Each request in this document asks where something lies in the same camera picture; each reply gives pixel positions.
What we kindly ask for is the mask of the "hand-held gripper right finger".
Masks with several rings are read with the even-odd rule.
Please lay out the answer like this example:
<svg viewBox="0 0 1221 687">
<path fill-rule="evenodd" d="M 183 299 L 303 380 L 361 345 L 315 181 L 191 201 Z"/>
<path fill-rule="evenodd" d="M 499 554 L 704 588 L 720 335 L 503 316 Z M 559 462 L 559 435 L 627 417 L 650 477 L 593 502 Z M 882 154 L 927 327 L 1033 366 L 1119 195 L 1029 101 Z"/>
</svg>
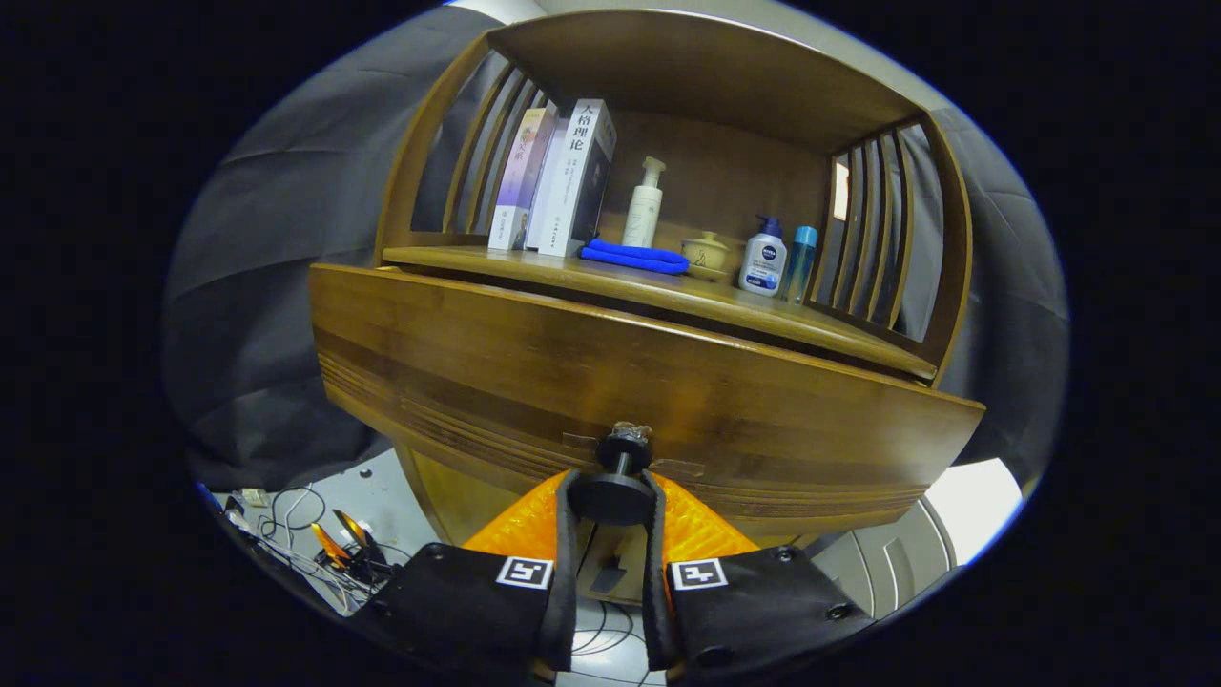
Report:
<svg viewBox="0 0 1221 687">
<path fill-rule="evenodd" d="M 669 683 L 805 683 L 873 626 L 799 548 L 759 548 L 676 480 L 648 470 L 642 616 L 650 669 Z"/>
</svg>

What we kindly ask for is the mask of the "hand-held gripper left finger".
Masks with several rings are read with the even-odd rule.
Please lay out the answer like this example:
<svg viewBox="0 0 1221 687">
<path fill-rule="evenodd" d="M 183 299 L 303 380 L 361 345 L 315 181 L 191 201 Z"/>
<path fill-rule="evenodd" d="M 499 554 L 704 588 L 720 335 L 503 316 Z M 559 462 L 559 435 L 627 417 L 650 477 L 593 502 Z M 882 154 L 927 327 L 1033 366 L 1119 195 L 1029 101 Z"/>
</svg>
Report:
<svg viewBox="0 0 1221 687">
<path fill-rule="evenodd" d="M 565 674 L 578 615 L 576 480 L 575 470 L 545 480 L 463 545 L 422 545 L 352 614 L 349 628 L 466 683 Z"/>
</svg>

